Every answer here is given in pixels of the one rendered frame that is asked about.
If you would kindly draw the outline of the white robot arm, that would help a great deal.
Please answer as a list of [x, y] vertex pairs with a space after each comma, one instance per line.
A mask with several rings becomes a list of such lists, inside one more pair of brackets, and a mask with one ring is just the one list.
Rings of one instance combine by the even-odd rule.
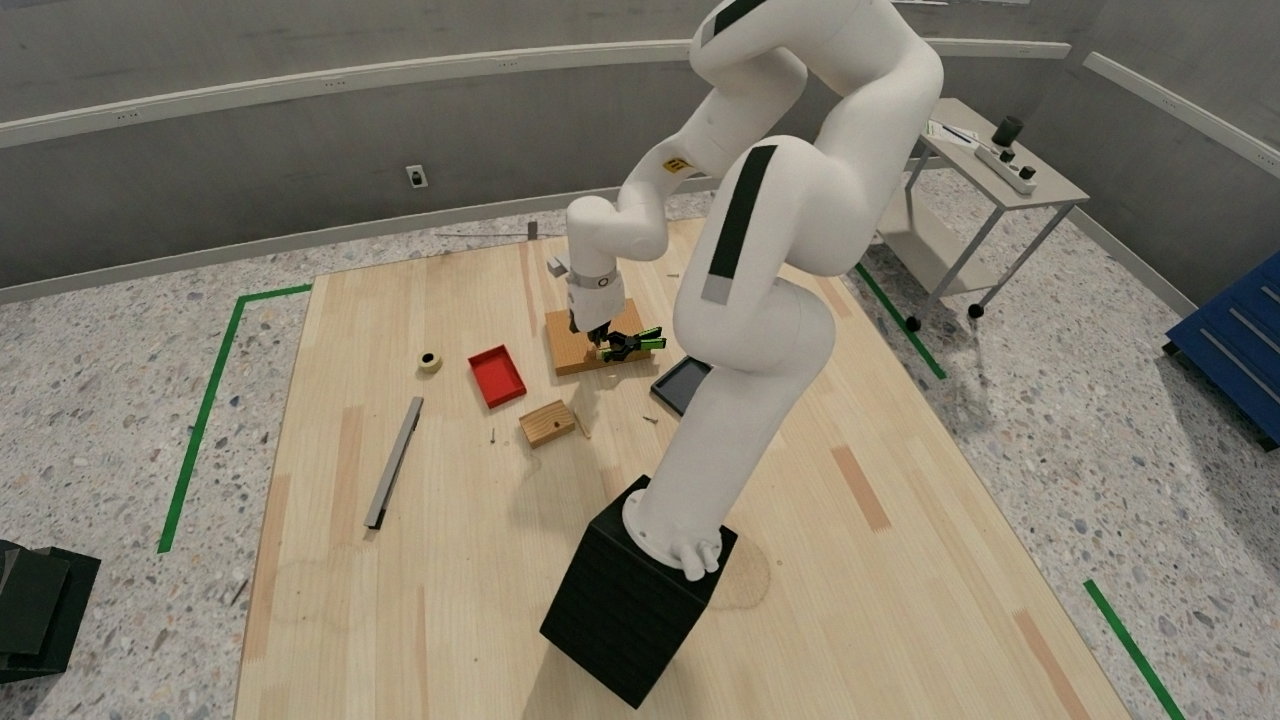
[[[644, 552], [696, 582], [719, 568], [718, 529], [835, 348], [829, 307], [780, 268], [836, 277], [858, 264], [945, 73], [890, 0], [724, 0], [699, 27], [689, 60], [716, 87], [637, 163], [617, 211], [595, 196], [570, 204], [570, 249], [547, 266], [556, 278], [570, 272], [567, 284], [605, 288], [617, 258], [666, 254], [664, 202], [678, 184], [700, 170], [724, 177], [672, 316], [684, 352], [716, 366], [649, 486], [622, 510]], [[801, 96], [806, 67], [844, 100], [813, 146], [786, 135], [760, 141]]]

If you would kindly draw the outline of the beige hollow cylinder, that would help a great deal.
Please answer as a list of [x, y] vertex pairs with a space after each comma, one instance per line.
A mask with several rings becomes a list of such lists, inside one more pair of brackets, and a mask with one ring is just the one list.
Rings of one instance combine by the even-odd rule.
[[[428, 363], [430, 360], [433, 360], [433, 361]], [[436, 350], [428, 348], [428, 350], [424, 350], [421, 354], [419, 354], [417, 364], [419, 364], [420, 369], [424, 373], [430, 374], [430, 373], [438, 372], [442, 368], [443, 360], [442, 360], [440, 354], [438, 354]]]

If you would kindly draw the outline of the grey long flat bar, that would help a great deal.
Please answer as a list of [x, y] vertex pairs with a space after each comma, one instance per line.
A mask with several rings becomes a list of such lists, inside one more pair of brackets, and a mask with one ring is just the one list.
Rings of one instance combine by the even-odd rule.
[[387, 509], [390, 502], [390, 496], [396, 487], [396, 480], [399, 475], [401, 466], [404, 460], [404, 454], [408, 448], [411, 436], [419, 423], [419, 416], [420, 416], [419, 413], [422, 407], [422, 402], [424, 402], [422, 397], [413, 396], [412, 402], [410, 404], [408, 413], [404, 416], [401, 432], [396, 439], [394, 447], [392, 448], [390, 457], [388, 459], [387, 462], [387, 468], [383, 471], [381, 480], [379, 482], [376, 493], [374, 495], [372, 498], [372, 503], [364, 521], [364, 527], [369, 527], [369, 529], [372, 530], [381, 529], [381, 523], [385, 518]]

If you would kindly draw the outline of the red open tray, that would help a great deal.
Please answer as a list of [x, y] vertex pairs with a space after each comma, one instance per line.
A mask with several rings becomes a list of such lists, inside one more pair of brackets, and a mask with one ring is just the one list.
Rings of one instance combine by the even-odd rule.
[[468, 364], [489, 409], [527, 393], [506, 345], [468, 357]]

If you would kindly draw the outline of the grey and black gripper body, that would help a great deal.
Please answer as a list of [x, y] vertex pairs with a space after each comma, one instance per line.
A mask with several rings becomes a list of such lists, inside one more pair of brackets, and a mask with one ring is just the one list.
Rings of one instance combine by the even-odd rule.
[[567, 309], [579, 331], [586, 333], [625, 313], [625, 282], [620, 268], [612, 284], [602, 290], [585, 290], [571, 283], [567, 290]]

